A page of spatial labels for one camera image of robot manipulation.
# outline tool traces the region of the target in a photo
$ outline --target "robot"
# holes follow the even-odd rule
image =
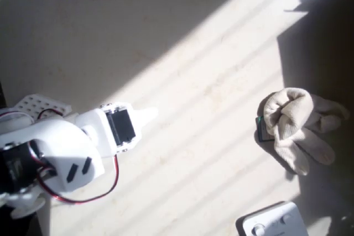
[[[40,108],[23,112],[30,101],[40,103]],[[16,108],[0,113],[0,207],[13,207],[13,219],[40,209],[45,204],[44,193],[70,204],[91,202],[109,194],[118,182],[117,154],[133,149],[142,138],[141,128],[157,116],[155,108],[136,111],[123,102],[83,114],[66,115],[71,111],[68,109],[44,96],[30,95]],[[106,193],[85,200],[61,195],[103,175],[103,158],[113,158],[116,171]]]

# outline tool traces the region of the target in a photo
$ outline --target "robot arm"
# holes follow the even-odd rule
[[[118,180],[117,153],[134,148],[141,140],[142,126],[156,115],[155,109],[135,111],[128,103],[115,103],[81,115],[40,119],[30,126],[23,121],[12,125],[18,129],[0,135],[0,201],[15,207],[12,217],[20,218],[44,204],[43,191],[66,203],[89,202],[108,194]],[[102,158],[107,157],[113,157],[116,169],[107,193],[83,201],[56,196],[104,174]]]

